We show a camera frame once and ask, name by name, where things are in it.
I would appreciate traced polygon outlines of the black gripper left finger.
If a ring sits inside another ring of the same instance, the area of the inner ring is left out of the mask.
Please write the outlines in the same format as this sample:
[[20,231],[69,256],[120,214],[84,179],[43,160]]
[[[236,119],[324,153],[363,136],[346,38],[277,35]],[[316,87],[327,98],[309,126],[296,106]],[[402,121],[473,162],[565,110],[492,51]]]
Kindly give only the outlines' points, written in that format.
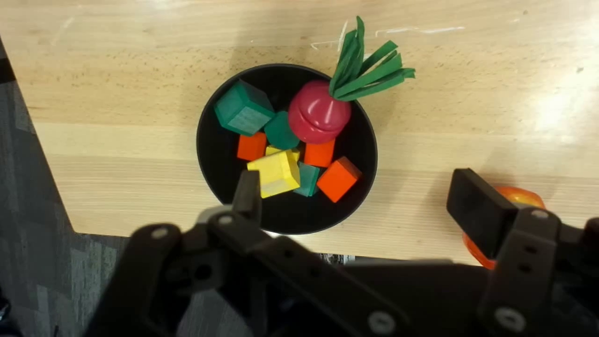
[[258,224],[262,220],[260,171],[243,169],[232,199],[232,209],[247,220]]

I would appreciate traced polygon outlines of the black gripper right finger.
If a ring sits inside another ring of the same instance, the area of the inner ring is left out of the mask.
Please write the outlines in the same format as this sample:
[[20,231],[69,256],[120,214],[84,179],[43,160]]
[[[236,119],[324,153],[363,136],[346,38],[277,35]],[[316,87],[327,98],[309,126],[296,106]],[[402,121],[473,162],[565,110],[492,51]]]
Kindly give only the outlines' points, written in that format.
[[447,211],[481,250],[494,257],[515,218],[509,201],[472,168],[455,168]]

